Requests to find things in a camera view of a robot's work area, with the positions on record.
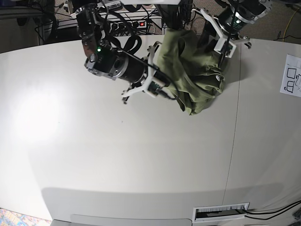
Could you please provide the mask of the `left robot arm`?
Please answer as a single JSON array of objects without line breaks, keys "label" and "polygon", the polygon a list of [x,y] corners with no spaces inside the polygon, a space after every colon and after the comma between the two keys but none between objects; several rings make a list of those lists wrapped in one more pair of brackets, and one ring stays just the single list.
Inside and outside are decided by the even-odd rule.
[{"label": "left robot arm", "polygon": [[240,31],[264,17],[271,10],[272,3],[270,0],[218,0],[217,3],[224,8],[217,16],[209,14],[205,8],[193,9],[205,20],[200,45],[207,52],[215,51],[231,58],[237,45],[252,47],[250,38],[240,35]]}]

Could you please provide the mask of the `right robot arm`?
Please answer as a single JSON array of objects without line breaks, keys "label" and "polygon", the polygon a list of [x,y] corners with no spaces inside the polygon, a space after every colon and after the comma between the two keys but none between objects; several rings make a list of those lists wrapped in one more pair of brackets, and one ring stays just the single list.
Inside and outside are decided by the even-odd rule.
[{"label": "right robot arm", "polygon": [[[87,57],[84,66],[96,76],[127,81],[129,87],[122,92],[124,104],[139,92],[151,97],[167,97],[163,90],[168,85],[167,78],[153,62],[160,42],[148,47],[147,56],[138,58],[135,53],[142,45],[141,37],[102,0],[69,0],[67,7],[78,23],[78,34]],[[113,36],[108,15],[119,18],[129,32],[125,45]]]}]

